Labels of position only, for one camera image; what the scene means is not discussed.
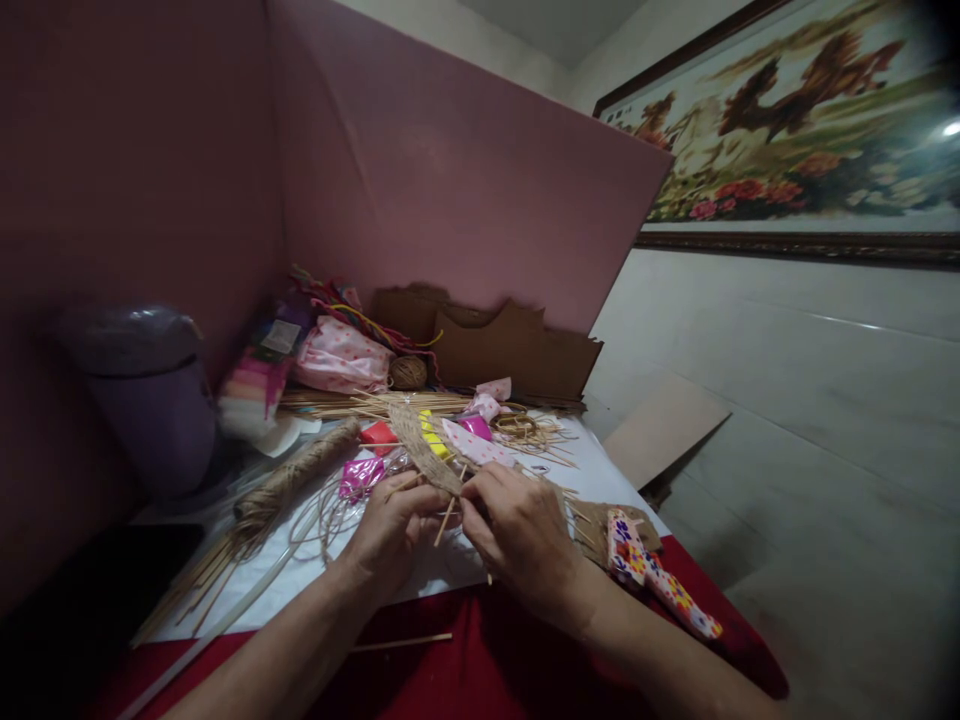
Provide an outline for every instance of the twine ball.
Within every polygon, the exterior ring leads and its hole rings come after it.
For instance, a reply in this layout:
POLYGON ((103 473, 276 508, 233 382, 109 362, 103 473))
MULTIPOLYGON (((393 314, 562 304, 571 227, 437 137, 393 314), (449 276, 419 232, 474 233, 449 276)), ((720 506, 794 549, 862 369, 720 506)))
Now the twine ball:
POLYGON ((403 355, 390 363, 390 387, 419 390, 427 384, 427 364, 416 355, 403 355))

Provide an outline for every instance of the red tablecloth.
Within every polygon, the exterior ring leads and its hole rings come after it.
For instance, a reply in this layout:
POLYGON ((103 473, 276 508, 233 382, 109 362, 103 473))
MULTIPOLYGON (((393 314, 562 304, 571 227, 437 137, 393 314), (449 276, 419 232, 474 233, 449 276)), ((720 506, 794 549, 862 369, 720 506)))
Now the red tablecloth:
MULTIPOLYGON (((760 636, 673 537, 663 539, 664 567, 723 626, 714 650, 775 699, 789 687, 760 636)), ((659 603, 645 604, 669 617, 659 603)), ((635 690, 596 657, 527 614, 494 584, 413 600, 380 610, 362 643, 451 632, 453 640, 357 653, 317 701, 309 717, 477 718, 591 717, 622 710, 643 717, 635 690)), ((215 640, 146 708, 156 718, 232 655, 253 633, 215 640)), ((155 643, 130 653, 100 694, 90 717, 115 718, 193 641, 155 643)))

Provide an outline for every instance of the red flowers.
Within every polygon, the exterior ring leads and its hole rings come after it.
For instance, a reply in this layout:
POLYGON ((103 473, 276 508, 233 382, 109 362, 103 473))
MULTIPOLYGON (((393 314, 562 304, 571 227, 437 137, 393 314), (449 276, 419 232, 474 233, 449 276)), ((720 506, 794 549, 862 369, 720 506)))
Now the red flowers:
POLYGON ((690 217, 694 220, 706 220, 717 214, 717 204, 713 200, 703 200, 693 206, 690 217))
POLYGON ((753 178, 747 178, 739 182, 727 183, 717 190, 715 197, 719 200, 720 198, 732 195, 737 198, 737 200, 753 200, 754 198, 760 197, 762 193, 763 183, 753 178))
POLYGON ((804 177, 823 177, 831 170, 835 170, 841 160, 843 160, 841 155, 825 152, 813 153, 793 169, 804 177))
POLYGON ((767 204, 773 205, 774 203, 787 203, 793 200, 797 195, 803 192, 803 188, 792 183, 790 181, 780 183, 779 185, 771 185, 767 188, 766 198, 767 204))

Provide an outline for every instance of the ceiling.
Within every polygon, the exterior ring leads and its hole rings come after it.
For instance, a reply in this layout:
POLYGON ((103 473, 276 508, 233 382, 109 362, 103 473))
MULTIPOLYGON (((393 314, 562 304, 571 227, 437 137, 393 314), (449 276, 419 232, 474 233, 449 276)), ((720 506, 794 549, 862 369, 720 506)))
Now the ceiling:
POLYGON ((643 1, 460 0, 460 3, 573 70, 643 1))

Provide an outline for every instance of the purple trash can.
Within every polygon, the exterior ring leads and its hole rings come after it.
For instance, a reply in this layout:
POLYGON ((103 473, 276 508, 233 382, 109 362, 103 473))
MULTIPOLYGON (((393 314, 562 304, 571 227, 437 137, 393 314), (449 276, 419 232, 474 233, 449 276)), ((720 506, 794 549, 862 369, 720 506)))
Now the purple trash can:
POLYGON ((161 509, 190 512, 225 494, 236 444, 220 433, 188 316, 162 306, 81 308, 63 316, 59 336, 161 509))

